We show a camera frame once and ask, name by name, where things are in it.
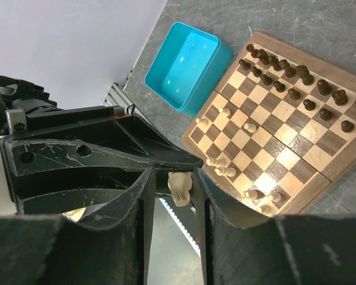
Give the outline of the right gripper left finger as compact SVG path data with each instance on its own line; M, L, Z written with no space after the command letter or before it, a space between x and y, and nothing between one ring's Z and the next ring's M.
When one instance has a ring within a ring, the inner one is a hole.
M145 284L155 189L150 167L80 222L0 217L0 284Z

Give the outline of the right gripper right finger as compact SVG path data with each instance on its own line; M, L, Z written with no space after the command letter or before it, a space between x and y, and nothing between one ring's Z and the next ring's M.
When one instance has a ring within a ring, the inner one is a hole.
M356 215L267 217L192 179L205 284L356 284Z

